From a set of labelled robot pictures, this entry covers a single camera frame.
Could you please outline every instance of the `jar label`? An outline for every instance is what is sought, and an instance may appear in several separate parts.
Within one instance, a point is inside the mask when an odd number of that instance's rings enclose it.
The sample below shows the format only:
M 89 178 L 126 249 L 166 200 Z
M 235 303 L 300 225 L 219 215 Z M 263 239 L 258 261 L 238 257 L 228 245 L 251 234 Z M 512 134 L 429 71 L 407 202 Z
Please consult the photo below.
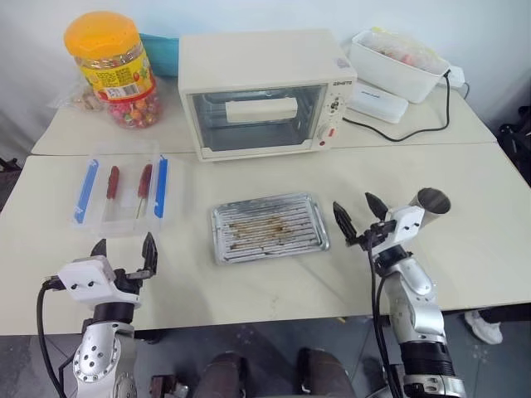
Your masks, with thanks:
M 155 86 L 145 50 L 126 65 L 109 69 L 82 66 L 81 71 L 98 98 L 104 102 L 139 100 L 148 95 Z

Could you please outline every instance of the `blue handle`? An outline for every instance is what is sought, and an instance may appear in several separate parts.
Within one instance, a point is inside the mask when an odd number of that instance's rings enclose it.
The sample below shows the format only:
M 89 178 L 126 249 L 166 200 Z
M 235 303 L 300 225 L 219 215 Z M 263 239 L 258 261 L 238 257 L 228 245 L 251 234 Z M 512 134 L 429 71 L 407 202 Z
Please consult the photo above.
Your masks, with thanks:
M 168 174 L 168 160 L 160 159 L 158 162 L 157 196 L 155 197 L 155 215 L 163 218 L 164 199 L 166 198 L 166 176 Z
M 85 219 L 86 207 L 89 203 L 90 193 L 92 192 L 92 187 L 94 186 L 94 180 L 99 166 L 100 164 L 98 161 L 92 159 L 87 168 L 83 187 L 81 188 L 80 199 L 77 201 L 77 206 L 74 210 L 74 219 L 78 224 L 83 224 L 83 220 Z

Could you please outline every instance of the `toaster oven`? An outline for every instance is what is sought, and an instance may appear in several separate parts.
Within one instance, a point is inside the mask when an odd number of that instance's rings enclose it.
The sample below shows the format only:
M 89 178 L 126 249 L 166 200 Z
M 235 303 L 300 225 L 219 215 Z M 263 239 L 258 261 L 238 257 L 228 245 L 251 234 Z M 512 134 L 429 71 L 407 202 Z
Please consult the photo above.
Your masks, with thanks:
M 327 30 L 179 39 L 179 94 L 203 161 L 330 148 L 355 80 Z

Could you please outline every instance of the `white table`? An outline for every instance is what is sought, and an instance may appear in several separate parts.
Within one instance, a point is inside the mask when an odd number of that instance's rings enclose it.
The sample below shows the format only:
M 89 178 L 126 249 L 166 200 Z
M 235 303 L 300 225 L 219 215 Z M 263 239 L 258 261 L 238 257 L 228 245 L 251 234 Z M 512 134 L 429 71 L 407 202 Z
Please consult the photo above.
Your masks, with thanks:
M 375 220 L 364 192 L 399 206 L 429 186 L 447 193 L 451 212 L 408 248 L 437 283 L 442 308 L 531 301 L 531 191 L 494 143 L 333 149 L 224 163 L 200 163 L 191 153 L 168 158 L 158 275 L 141 291 L 138 329 L 368 314 L 366 254 L 344 246 L 332 202 L 341 203 L 362 231 Z M 88 255 L 97 241 L 69 221 L 85 163 L 76 156 L 29 157 L 0 214 L 0 334 L 34 334 L 44 277 Z M 287 192 L 315 194 L 330 251 L 216 265 L 212 207 Z M 142 240 L 109 240 L 112 266 L 141 266 Z M 89 316 L 67 292 L 46 295 L 46 332 L 79 332 Z
M 101 141 L 123 138 L 156 139 L 163 153 L 193 153 L 193 143 L 178 98 L 177 82 L 165 82 L 162 88 L 165 110 L 163 118 L 149 129 L 130 130 L 117 126 L 105 112 L 84 113 L 77 109 L 57 111 L 48 130 L 32 150 L 41 155 L 87 155 Z M 446 89 L 437 87 L 421 104 L 410 104 L 401 123 L 389 124 L 348 110 L 346 117 L 372 125 L 393 138 L 418 129 L 435 128 L 446 121 Z M 402 143 L 388 142 L 374 132 L 342 122 L 334 148 L 380 147 L 449 143 L 493 143 L 494 135 L 481 123 L 461 96 L 451 91 L 451 124 L 440 132 L 418 134 Z

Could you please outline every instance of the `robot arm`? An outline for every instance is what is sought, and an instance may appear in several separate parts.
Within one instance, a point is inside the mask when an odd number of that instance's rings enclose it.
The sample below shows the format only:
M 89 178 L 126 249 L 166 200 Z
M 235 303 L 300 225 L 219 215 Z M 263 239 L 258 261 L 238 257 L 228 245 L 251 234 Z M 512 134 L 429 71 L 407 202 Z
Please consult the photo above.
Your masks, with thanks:
M 405 254 L 401 246 L 393 250 Z M 392 330 L 402 353 L 404 392 L 410 397 L 466 397 L 446 345 L 435 286 L 412 256 L 394 263 L 378 257 L 377 262 L 385 278 Z
M 412 253 L 401 246 L 417 235 L 424 209 L 404 206 L 388 211 L 374 195 L 368 193 L 366 197 L 380 221 L 362 235 L 357 235 L 348 213 L 338 203 L 334 203 L 334 215 L 347 245 L 360 245 L 366 250 L 382 278 L 405 373 L 397 390 L 414 398 L 465 398 L 463 381 L 455 376 L 446 345 L 435 285 Z
M 83 339 L 73 357 L 78 398 L 136 398 L 136 343 L 131 323 L 134 310 L 141 305 L 143 280 L 157 273 L 158 253 L 150 233 L 142 256 L 144 268 L 137 272 L 112 270 L 105 240 L 101 240 L 90 257 L 75 260 L 58 274 L 71 297 L 94 310 L 83 324 Z

